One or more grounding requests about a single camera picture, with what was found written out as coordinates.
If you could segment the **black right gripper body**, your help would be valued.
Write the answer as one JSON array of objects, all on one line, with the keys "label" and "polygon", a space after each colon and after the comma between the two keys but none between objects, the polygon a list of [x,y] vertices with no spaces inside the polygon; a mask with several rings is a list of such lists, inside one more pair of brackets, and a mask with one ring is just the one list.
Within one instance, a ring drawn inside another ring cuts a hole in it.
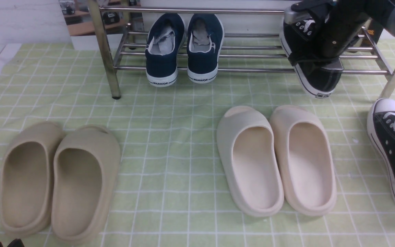
[{"label": "black right gripper body", "polygon": [[371,0],[303,0],[284,11],[284,49],[299,71],[342,71],[341,54],[374,17]]}]

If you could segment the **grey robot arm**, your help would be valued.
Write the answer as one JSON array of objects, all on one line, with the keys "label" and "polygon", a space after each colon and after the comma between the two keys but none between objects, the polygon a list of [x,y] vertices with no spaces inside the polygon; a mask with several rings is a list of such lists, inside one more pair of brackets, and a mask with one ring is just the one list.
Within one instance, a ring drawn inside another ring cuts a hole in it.
[{"label": "grey robot arm", "polygon": [[367,19],[378,22],[395,37],[395,0],[303,0],[284,11],[284,22],[293,24],[312,17],[312,38],[293,50],[291,65],[300,62],[330,63],[351,43]]}]

